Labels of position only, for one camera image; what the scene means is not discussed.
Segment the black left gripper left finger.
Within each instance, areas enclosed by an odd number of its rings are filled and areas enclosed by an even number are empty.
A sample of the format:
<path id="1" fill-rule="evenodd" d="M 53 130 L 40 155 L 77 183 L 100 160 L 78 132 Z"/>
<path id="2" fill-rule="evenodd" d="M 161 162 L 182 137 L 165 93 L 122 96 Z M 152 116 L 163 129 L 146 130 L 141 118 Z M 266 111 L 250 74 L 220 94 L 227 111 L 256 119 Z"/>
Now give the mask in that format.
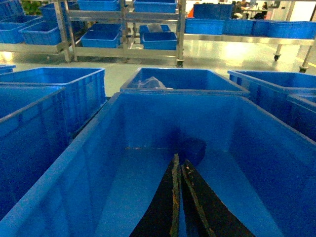
<path id="1" fill-rule="evenodd" d="M 178 154 L 170 161 L 156 193 L 131 237 L 177 237 L 179 235 L 181 174 Z"/>

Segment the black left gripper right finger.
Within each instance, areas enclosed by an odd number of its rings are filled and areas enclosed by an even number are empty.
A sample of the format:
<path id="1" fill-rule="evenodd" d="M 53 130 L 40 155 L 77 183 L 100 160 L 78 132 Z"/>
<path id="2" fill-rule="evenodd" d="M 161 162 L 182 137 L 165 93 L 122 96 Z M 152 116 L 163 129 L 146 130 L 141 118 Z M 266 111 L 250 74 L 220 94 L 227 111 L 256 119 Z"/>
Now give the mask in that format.
<path id="1" fill-rule="evenodd" d="M 224 205 L 189 160 L 181 165 L 181 189 L 188 237 L 253 237 Z"/>

